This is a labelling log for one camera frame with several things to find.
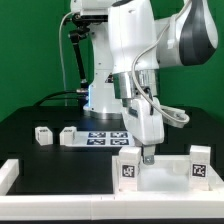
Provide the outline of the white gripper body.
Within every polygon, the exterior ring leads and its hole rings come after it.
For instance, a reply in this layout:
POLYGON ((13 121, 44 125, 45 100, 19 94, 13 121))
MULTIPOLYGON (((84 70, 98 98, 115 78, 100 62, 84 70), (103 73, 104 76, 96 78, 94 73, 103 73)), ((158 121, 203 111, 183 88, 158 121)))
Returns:
POLYGON ((144 145, 155 145, 164 141, 162 115, 144 98, 131 101, 129 107, 122 108, 126 130, 144 145))

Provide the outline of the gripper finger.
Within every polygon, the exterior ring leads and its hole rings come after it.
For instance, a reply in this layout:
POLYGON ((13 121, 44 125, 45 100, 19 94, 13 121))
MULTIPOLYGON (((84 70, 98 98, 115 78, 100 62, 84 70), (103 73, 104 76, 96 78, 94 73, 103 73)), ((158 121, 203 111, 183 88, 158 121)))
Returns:
POLYGON ((144 145, 142 147, 143 163, 145 165, 153 165, 154 164, 155 149, 156 149, 155 145, 144 145))

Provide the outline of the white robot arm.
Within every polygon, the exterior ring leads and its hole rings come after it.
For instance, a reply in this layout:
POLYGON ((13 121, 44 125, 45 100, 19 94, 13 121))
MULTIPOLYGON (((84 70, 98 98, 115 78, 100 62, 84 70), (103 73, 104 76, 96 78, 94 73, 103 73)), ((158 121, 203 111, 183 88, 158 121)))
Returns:
POLYGON ((156 20, 150 0, 71 0, 76 35, 91 36, 94 81, 88 87, 86 114, 122 118, 154 163, 168 123, 183 127, 185 112, 162 106, 156 98, 156 70, 207 62, 218 45, 208 0, 183 0, 183 8, 156 20))

